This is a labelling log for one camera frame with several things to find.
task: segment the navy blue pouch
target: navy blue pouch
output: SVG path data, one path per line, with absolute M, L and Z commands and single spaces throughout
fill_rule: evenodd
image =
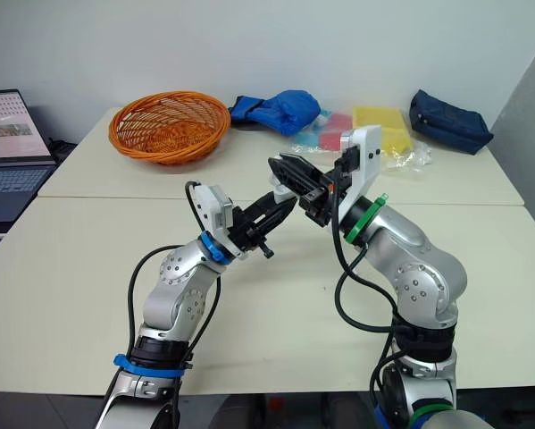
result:
M 480 114 L 444 103 L 421 89 L 410 104 L 410 123 L 424 136 L 472 155 L 493 139 Z

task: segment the gray laptop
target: gray laptop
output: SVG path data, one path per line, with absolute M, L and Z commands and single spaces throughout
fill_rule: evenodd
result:
M 17 89 L 0 90 L 0 232 L 7 232 L 54 170 Z

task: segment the wicker basket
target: wicker basket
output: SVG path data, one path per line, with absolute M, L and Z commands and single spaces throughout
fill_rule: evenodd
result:
M 177 165 L 203 158 L 230 127 L 230 112 L 198 92 L 163 92 L 140 98 L 120 110 L 108 138 L 131 158 Z

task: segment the yellow block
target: yellow block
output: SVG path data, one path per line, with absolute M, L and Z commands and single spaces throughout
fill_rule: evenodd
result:
M 389 154 L 402 154 L 414 145 L 398 109 L 356 105 L 353 108 L 353 127 L 382 125 L 382 150 Z

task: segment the white table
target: white table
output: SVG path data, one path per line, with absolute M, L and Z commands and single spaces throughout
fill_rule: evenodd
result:
M 458 301 L 458 387 L 534 385 L 535 223 L 525 208 L 394 207 L 468 273 Z M 152 248 L 196 235 L 185 201 L 35 200 L 0 245 L 0 391 L 104 393 L 113 356 L 127 345 L 134 265 Z M 268 243 L 274 258 L 256 252 L 225 274 L 182 393 L 366 390 L 384 338 L 337 315 L 330 235 L 296 210 Z M 159 264 L 153 258 L 138 277 L 137 320 Z M 362 272 L 385 283 L 368 265 Z M 354 317 L 389 322 L 377 294 L 355 285 L 344 293 Z
M 109 110 L 40 190 L 43 197 L 184 198 L 184 183 L 221 184 L 234 199 L 255 200 L 271 190 L 267 158 L 289 152 L 289 140 L 271 131 L 230 130 L 204 160 L 179 167 L 139 162 L 108 140 Z M 432 146 L 422 172 L 383 172 L 368 195 L 387 192 L 390 203 L 522 206 L 523 201 L 487 148 L 476 156 Z

